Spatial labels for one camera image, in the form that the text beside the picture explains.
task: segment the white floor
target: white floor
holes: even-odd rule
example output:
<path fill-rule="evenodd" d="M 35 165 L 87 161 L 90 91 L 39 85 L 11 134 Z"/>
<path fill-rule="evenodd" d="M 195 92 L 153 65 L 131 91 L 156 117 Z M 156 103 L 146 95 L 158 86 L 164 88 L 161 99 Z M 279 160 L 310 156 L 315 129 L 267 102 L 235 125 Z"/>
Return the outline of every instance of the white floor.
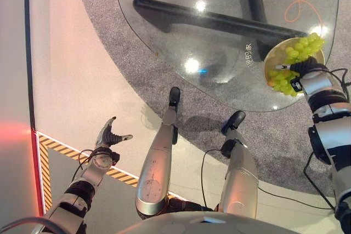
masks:
<path fill-rule="evenodd" d="M 117 116 L 113 131 L 133 134 L 114 146 L 118 167 L 138 175 L 160 118 L 134 92 L 100 42 L 81 0 L 31 0 L 31 39 L 36 126 L 79 150 L 94 147 L 107 119 Z M 170 190 L 202 202 L 203 152 L 181 136 L 173 149 Z M 226 166 L 206 157 L 204 185 L 214 207 Z M 278 195 L 326 207 L 318 196 L 260 182 Z M 330 210 L 318 210 L 259 192 L 257 218 L 300 233 L 341 233 Z"/>

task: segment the hazard tape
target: hazard tape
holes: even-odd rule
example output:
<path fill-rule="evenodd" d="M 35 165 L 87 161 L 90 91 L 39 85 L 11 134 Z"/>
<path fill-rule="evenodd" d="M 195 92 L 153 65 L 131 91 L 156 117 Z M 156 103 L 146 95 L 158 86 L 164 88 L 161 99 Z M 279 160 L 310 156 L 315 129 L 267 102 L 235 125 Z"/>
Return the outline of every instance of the hazard tape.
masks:
<path fill-rule="evenodd" d="M 63 155 L 70 157 L 74 160 L 78 160 L 80 155 L 79 150 L 74 149 L 68 145 L 65 145 L 61 142 L 50 138 L 47 135 L 44 135 L 40 132 L 37 132 L 38 136 L 38 149 L 39 149 L 39 165 L 41 171 L 41 188 L 42 188 L 42 197 L 43 197 L 43 206 L 44 206 L 44 213 L 46 213 L 50 207 L 52 206 L 52 194 L 51 194 L 51 184 L 50 184 L 50 170 L 49 170 L 49 153 L 48 149 L 55 150 Z M 108 176 L 111 176 L 119 181 L 122 181 L 128 185 L 136 187 L 138 184 L 138 178 L 132 174 L 129 174 L 121 169 L 116 167 L 110 168 L 109 171 L 106 173 Z M 182 198 L 174 193 L 169 193 L 168 198 Z"/>

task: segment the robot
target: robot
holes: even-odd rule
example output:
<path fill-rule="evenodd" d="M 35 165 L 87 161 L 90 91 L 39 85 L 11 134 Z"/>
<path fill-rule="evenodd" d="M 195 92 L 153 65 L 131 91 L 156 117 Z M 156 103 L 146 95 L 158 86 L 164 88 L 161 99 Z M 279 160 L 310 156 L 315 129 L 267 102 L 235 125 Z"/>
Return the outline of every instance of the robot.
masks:
<path fill-rule="evenodd" d="M 311 108 L 314 125 L 308 129 L 310 142 L 316 157 L 331 166 L 335 217 L 343 232 L 351 233 L 351 104 L 345 85 L 312 57 L 293 65 L 279 65 L 277 69 L 300 74 L 291 84 L 295 91 L 303 91 Z M 247 142 L 237 131 L 245 118 L 242 111 L 235 112 L 222 129 L 226 139 L 221 153 L 230 162 L 219 205 L 212 210 L 193 202 L 168 199 L 172 145 L 177 143 L 178 135 L 175 122 L 179 99 L 180 90 L 173 87 L 168 109 L 140 173 L 135 207 L 145 220 L 120 233 L 294 233 L 255 219 L 258 176 Z M 86 168 L 41 218 L 41 225 L 35 227 L 33 234 L 85 233 L 84 216 L 105 173 L 120 158 L 110 146 L 132 138 L 111 132 L 114 119 L 108 120 L 101 130 Z M 2 228 L 0 233 L 10 227 Z"/>

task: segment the yellow and black warning stripe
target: yellow and black warning stripe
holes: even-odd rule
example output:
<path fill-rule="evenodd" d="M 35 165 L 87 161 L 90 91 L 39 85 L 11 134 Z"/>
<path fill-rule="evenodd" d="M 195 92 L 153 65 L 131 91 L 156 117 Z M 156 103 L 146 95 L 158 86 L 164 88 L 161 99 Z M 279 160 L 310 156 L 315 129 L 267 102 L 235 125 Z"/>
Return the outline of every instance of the yellow and black warning stripe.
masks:
<path fill-rule="evenodd" d="M 45 211 L 48 211 L 52 206 L 52 195 L 51 195 L 51 186 L 50 186 L 50 171 L 49 171 L 49 154 L 48 148 L 51 148 L 63 155 L 66 155 L 74 160 L 78 160 L 80 152 L 69 148 L 61 143 L 50 139 L 43 135 L 42 133 L 38 133 L 39 135 L 39 150 L 40 150 L 40 164 L 41 164 L 41 176 L 42 176 L 42 192 L 44 196 L 44 204 Z M 111 168 L 107 173 L 107 175 L 118 179 L 126 184 L 129 184 L 133 187 L 136 187 L 138 184 L 138 179 L 132 175 L 128 175 L 119 169 Z M 168 195 L 168 198 L 173 198 L 174 195 Z"/>

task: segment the gray carpet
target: gray carpet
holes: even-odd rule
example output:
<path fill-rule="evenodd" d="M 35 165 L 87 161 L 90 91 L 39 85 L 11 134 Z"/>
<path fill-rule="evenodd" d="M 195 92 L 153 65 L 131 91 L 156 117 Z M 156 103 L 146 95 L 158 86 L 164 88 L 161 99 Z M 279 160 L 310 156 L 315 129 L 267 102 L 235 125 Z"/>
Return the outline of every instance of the gray carpet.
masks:
<path fill-rule="evenodd" d="M 129 27 L 118 0 L 83 2 L 103 45 L 138 95 L 161 115 L 170 87 L 178 86 L 182 90 L 178 121 L 180 134 L 204 151 L 221 147 L 224 136 L 219 133 L 220 128 L 236 109 L 198 90 L 176 74 L 169 64 L 158 59 Z M 340 0 L 339 3 L 335 42 L 329 60 L 331 69 L 340 66 L 350 68 L 350 4 L 350 0 Z M 240 132 L 250 142 L 261 180 L 297 191 L 316 193 L 302 173 L 312 151 L 307 134 L 307 128 L 313 124 L 311 115 L 304 100 L 281 111 L 247 113 Z M 221 155 L 212 155 L 226 162 Z M 329 167 L 313 158 L 308 172 L 322 191 L 331 196 Z"/>

